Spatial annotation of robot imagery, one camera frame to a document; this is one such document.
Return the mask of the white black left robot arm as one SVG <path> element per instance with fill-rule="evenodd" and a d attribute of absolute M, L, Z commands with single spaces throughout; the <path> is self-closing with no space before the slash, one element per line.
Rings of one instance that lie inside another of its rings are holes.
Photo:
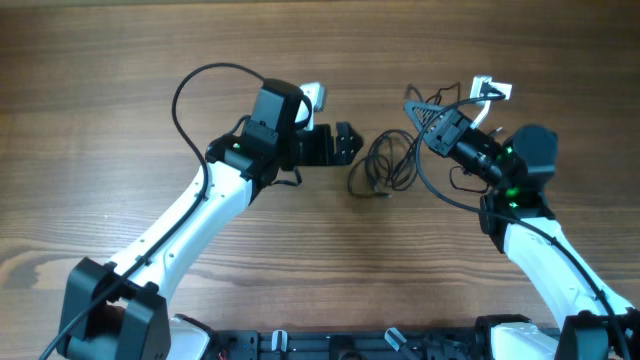
<path fill-rule="evenodd" d="M 66 359 L 203 359 L 211 330 L 169 304 L 192 264 L 279 171 L 348 164 L 335 151 L 350 126 L 314 122 L 326 88 L 265 78 L 252 112 L 198 156 L 179 198 L 134 242 L 106 262 L 82 259 L 68 276 L 57 336 L 43 351 Z"/>

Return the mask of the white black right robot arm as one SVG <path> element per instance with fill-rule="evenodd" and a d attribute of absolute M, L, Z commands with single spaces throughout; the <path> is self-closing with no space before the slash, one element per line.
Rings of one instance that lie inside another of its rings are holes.
<path fill-rule="evenodd" d="M 550 338 L 516 316 L 483 318 L 491 359 L 622 359 L 639 356 L 639 311 L 611 289 L 572 247 L 551 210 L 546 184 L 556 171 L 558 137 L 526 125 L 504 142 L 479 129 L 458 104 L 408 100 L 417 146 L 454 160 L 488 188 L 477 207 L 480 227 L 527 276 L 560 330 Z"/>

